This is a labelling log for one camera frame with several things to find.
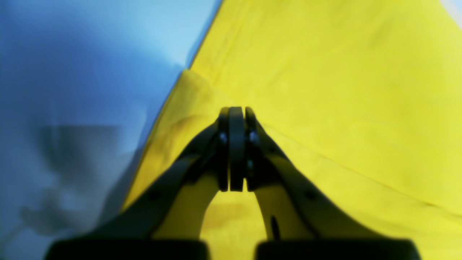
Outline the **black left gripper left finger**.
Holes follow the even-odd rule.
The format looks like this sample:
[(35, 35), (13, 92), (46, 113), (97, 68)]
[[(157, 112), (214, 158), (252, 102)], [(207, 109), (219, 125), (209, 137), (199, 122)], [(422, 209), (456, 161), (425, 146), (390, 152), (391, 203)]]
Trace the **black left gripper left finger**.
[(196, 135), (124, 212), (86, 235), (55, 242), (46, 260), (209, 260), (205, 211), (228, 189), (229, 109)]

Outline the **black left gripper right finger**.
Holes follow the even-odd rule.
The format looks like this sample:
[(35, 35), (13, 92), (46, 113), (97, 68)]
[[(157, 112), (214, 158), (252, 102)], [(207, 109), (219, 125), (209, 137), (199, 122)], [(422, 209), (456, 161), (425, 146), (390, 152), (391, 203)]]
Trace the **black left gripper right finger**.
[(230, 108), (230, 191), (257, 200), (267, 240), (256, 260), (419, 260), (413, 242), (386, 238), (336, 206), (289, 160), (249, 107)]

